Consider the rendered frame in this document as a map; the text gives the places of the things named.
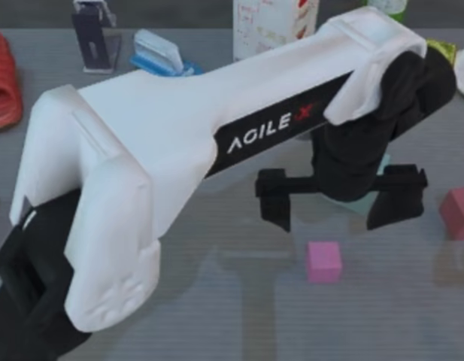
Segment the yellow object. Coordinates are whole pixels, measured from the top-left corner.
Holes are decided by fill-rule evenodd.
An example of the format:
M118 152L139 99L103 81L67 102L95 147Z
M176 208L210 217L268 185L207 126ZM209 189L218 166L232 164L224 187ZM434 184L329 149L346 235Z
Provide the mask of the yellow object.
M427 44L439 50L442 53L442 55L444 55L447 58L447 60L449 60L452 65L454 65L454 63L456 62L457 55L457 46L455 44L435 39L427 39Z

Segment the gray table surface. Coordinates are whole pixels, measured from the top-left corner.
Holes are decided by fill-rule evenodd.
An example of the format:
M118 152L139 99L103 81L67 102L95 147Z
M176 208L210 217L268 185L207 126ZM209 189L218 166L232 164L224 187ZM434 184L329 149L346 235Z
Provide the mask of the gray table surface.
M421 35L464 47L464 29ZM205 70L231 62L229 30L162 30ZM103 79L81 71L71 30L4 30L23 85L26 114L0 133L0 246L30 107L56 86ZM132 67L132 31L118 74ZM426 212L374 232L321 196L293 198L293 231L259 219L254 175L224 190L197 192L162 240L162 278L152 299L95 334L63 360L463 361L464 242L447 241L438 204L464 186L464 98L457 96L389 149L393 162L427 170ZM274 167L308 174L309 144L293 141ZM340 283L312 285L308 241L341 243Z

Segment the red slipper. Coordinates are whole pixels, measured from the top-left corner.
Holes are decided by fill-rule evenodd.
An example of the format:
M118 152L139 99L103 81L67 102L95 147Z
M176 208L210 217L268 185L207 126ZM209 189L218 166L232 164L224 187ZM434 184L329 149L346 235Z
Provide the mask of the red slipper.
M22 116L23 100L16 64L7 40L0 33L0 129L18 123Z

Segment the pink cube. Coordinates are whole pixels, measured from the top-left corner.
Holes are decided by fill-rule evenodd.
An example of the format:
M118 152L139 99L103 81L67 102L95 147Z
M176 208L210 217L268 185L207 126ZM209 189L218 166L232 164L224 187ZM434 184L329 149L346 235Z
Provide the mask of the pink cube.
M464 240L464 187L451 190L446 195L439 213L452 239Z
M309 242L308 281L316 284L338 282L342 273L340 247L336 242Z

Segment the white carton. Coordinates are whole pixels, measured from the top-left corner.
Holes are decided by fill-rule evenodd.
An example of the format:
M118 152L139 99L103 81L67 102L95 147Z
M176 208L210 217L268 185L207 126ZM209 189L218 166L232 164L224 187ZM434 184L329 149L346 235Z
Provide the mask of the white carton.
M320 0L234 0L234 60L315 33Z

